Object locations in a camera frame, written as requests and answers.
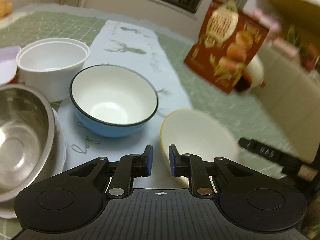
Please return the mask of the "white yellow-rimmed ceramic bowl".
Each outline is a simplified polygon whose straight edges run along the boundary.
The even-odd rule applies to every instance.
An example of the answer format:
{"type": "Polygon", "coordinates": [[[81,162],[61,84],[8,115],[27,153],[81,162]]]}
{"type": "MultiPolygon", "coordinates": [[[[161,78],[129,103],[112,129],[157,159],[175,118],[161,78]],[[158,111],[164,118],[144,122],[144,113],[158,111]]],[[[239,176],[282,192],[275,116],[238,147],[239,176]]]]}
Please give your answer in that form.
{"type": "Polygon", "coordinates": [[[235,136],[202,111],[178,109],[168,114],[161,124],[159,142],[169,172],[169,146],[172,144],[179,154],[198,155],[204,161],[225,157],[241,163],[240,147],[235,136]]]}

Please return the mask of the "blue enamel bowl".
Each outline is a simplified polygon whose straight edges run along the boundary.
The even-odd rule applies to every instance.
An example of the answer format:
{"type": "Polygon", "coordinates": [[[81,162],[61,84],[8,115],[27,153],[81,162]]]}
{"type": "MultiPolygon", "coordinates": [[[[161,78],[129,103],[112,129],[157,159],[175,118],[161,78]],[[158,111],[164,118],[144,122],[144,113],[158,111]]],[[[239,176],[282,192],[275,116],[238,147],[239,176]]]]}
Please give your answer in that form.
{"type": "Polygon", "coordinates": [[[69,96],[77,119],[91,132],[121,138],[141,129],[157,112],[159,99],[144,76],[125,67],[87,67],[71,80],[69,96]]]}

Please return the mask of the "stainless steel bowl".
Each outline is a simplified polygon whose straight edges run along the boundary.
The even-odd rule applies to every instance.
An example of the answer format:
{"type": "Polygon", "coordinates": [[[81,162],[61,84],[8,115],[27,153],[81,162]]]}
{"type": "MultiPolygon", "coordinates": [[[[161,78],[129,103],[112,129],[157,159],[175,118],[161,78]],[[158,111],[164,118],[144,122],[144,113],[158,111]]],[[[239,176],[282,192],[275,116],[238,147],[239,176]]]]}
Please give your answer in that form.
{"type": "Polygon", "coordinates": [[[54,137],[54,113],[44,95],[20,84],[1,87],[1,202],[34,182],[54,137]]]}

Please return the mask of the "white plastic bowl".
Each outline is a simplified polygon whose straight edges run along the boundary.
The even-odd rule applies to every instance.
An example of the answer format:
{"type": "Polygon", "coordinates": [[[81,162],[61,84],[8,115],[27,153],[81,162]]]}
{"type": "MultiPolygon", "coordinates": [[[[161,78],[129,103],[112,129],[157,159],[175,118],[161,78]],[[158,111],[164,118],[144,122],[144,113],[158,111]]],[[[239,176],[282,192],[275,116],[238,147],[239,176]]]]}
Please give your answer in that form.
{"type": "Polygon", "coordinates": [[[19,78],[49,102],[69,95],[72,78],[89,58],[88,45],[71,38],[45,38],[26,45],[16,56],[19,78]]]}

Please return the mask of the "lilac plastic tray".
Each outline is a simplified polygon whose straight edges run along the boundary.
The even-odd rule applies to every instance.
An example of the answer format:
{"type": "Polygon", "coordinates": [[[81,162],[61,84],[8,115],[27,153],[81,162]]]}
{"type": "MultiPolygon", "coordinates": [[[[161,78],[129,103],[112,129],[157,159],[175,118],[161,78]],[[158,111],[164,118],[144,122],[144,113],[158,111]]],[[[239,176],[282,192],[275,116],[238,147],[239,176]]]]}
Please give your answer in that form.
{"type": "Polygon", "coordinates": [[[16,56],[21,51],[19,46],[9,46],[0,49],[0,85],[17,82],[16,56]]]}

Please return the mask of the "beige sofa chair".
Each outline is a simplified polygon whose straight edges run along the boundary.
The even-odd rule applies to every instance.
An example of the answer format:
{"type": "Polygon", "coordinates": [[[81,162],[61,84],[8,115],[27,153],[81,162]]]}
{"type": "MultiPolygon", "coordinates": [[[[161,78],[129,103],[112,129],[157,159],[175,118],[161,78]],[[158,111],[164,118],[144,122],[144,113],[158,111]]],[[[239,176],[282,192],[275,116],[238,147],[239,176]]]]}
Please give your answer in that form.
{"type": "Polygon", "coordinates": [[[298,64],[268,44],[258,51],[266,86],[259,100],[303,160],[312,162],[319,147],[319,85],[298,64]]]}

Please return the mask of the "green grid tablecloth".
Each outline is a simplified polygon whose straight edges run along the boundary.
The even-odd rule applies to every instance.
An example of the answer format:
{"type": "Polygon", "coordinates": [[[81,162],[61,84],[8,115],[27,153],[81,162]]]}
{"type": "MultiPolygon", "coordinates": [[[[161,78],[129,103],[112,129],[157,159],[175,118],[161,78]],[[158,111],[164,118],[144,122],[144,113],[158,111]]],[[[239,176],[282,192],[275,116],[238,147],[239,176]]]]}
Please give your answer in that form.
{"type": "Polygon", "coordinates": [[[109,64],[109,52],[129,47],[129,51],[116,55],[115,64],[122,66],[128,60],[137,60],[135,71],[153,81],[160,91],[158,112],[146,128],[121,139],[95,135],[78,124],[69,99],[53,103],[67,140],[65,170],[96,158],[104,148],[110,160],[117,160],[151,144],[154,150],[151,177],[138,179],[137,186],[180,186],[170,176],[159,146],[159,133],[164,118],[184,108],[211,115],[236,138],[253,138],[296,154],[254,94],[225,94],[189,70],[183,59],[192,42],[167,28],[99,10],[57,4],[31,5],[1,20],[2,47],[23,47],[49,37],[72,38],[87,44],[91,54],[85,66],[109,64]]]}

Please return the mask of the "white egg-shaped toy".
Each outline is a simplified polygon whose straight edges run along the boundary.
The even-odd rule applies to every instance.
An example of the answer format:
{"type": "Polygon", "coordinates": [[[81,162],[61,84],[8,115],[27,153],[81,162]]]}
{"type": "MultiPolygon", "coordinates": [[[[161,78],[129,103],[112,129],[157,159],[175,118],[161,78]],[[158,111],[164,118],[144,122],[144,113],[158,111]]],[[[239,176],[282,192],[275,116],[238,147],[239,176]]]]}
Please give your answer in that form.
{"type": "Polygon", "coordinates": [[[234,89],[238,93],[242,93],[253,88],[265,87],[265,85],[264,65],[259,56],[255,55],[246,67],[238,83],[234,86],[234,89]]]}

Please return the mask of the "potted plant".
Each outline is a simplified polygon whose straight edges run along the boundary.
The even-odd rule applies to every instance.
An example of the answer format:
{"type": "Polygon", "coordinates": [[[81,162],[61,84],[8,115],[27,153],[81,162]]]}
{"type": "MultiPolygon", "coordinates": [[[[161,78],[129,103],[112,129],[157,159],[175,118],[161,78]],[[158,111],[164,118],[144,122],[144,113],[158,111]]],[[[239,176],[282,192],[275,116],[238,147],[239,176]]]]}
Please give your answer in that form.
{"type": "Polygon", "coordinates": [[[285,40],[298,49],[298,59],[303,68],[307,71],[314,69],[319,71],[319,48],[313,43],[309,43],[308,45],[303,43],[300,33],[294,24],[290,25],[285,35],[285,40]]]}

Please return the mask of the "floral white plate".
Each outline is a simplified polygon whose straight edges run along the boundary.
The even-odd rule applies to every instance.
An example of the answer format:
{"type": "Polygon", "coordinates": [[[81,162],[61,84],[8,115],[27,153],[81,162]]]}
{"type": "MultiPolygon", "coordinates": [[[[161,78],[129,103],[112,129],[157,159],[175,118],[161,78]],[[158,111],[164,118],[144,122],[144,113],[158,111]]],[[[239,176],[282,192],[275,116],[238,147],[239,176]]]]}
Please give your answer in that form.
{"type": "MultiPolygon", "coordinates": [[[[39,181],[45,180],[57,174],[60,174],[63,171],[64,164],[66,162],[67,156],[67,140],[65,133],[62,129],[60,120],[58,119],[57,111],[53,110],[54,119],[55,119],[55,137],[52,145],[50,155],[35,180],[32,184],[35,184],[39,181]]],[[[19,191],[16,189],[10,191],[3,191],[1,189],[1,194],[10,193],[9,198],[6,201],[1,202],[1,218],[5,219],[14,219],[17,218],[14,211],[14,201],[17,194],[23,190],[24,187],[20,188],[19,191]]]]}

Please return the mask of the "quail eggs snack bag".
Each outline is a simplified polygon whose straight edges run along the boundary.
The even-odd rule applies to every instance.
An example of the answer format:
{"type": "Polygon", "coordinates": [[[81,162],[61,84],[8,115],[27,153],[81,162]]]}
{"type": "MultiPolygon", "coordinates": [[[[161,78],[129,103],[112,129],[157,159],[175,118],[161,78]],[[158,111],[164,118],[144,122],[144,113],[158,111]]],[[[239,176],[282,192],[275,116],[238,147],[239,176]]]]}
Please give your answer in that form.
{"type": "Polygon", "coordinates": [[[229,94],[257,54],[269,29],[243,13],[233,1],[212,0],[198,41],[184,64],[229,94]]]}

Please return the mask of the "pink plush toy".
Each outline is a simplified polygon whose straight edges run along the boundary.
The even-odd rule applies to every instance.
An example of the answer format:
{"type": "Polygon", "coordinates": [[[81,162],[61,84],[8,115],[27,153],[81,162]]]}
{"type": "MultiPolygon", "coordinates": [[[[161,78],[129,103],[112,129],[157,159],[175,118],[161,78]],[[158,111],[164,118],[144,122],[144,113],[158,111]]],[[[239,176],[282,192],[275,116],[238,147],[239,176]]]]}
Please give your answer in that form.
{"type": "Polygon", "coordinates": [[[255,18],[260,24],[267,27],[269,32],[265,38],[265,42],[273,42],[281,34],[281,25],[279,21],[275,20],[271,16],[263,13],[259,8],[256,8],[252,12],[253,18],[255,18]]]}

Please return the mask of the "orange cloth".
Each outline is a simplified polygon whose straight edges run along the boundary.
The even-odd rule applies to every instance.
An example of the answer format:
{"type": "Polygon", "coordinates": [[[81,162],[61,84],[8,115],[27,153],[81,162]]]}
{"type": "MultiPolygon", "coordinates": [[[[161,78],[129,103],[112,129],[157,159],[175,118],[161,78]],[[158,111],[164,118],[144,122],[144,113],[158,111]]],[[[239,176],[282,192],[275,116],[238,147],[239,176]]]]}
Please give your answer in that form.
{"type": "Polygon", "coordinates": [[[10,15],[12,12],[12,3],[7,0],[0,0],[0,18],[10,15]]]}

